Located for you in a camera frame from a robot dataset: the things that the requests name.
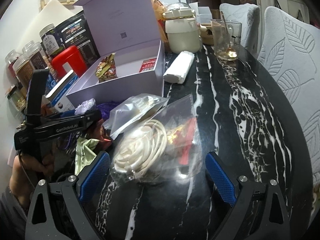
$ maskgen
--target gold spoon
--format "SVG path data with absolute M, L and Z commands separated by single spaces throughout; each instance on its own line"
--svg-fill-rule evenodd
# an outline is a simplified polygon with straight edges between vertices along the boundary
M 229 37 L 228 27 L 227 27 L 226 20 L 225 20 L 225 18 L 224 18 L 223 11 L 221 11 L 221 16 L 222 16 L 222 19 L 223 19 L 223 22 L 224 22 L 224 26 L 225 26 L 225 28 L 226 28 L 227 35 L 228 35 L 228 37 Z M 230 58 L 235 58 L 235 57 L 237 57 L 236 51 L 235 51 L 233 48 L 231 48 L 230 41 L 228 41 L 228 43 L 229 43 L 229 48 L 227 48 L 226 53 L 228 54 L 228 56 L 229 56 Z

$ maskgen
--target plastic bag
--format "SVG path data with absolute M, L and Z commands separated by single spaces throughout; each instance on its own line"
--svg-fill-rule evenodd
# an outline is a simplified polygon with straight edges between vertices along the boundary
M 103 127 L 110 129 L 110 137 L 114 140 L 124 132 L 129 125 L 143 118 L 148 118 L 156 113 L 166 102 L 168 98 L 162 98 L 150 94 L 140 94 L 128 98 L 122 104 L 111 110 L 110 118 Z
M 201 140 L 191 95 L 164 107 L 124 133 L 110 167 L 114 181 L 186 179 L 202 166 Z
M 85 112 L 92 110 L 96 107 L 96 100 L 94 98 L 84 101 L 81 105 L 79 105 L 75 110 L 75 115 L 84 114 Z

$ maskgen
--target red container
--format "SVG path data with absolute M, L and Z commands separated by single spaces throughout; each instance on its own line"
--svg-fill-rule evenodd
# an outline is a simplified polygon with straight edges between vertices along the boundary
M 81 77 L 88 69 L 79 50 L 74 45 L 65 49 L 52 60 L 51 65 L 57 71 L 59 79 L 67 74 L 65 68 L 68 69 L 68 64 L 78 77 Z

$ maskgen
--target white cable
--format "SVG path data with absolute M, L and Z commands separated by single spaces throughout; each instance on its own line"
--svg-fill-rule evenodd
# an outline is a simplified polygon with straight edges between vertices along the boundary
M 127 135 L 118 146 L 114 168 L 141 178 L 161 157 L 167 146 L 167 133 L 161 122 L 149 120 Z

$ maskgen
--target black marble table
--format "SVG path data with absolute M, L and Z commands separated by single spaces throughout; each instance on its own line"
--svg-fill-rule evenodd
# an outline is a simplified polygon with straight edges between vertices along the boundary
M 169 55 L 170 65 L 176 55 Z M 165 84 L 169 103 L 192 94 L 202 151 L 251 180 L 279 182 L 290 217 L 292 239 L 306 231 L 312 209 L 312 172 L 299 122 L 281 89 L 245 49 L 236 62 L 221 62 L 211 47 L 196 54 L 183 85 Z M 157 185 L 126 183 L 111 176 L 85 206 L 109 239 L 212 239 L 228 211 L 205 166 L 191 179 Z M 246 217 L 248 229 L 256 206 Z M 239 234 L 241 239 L 246 230 Z

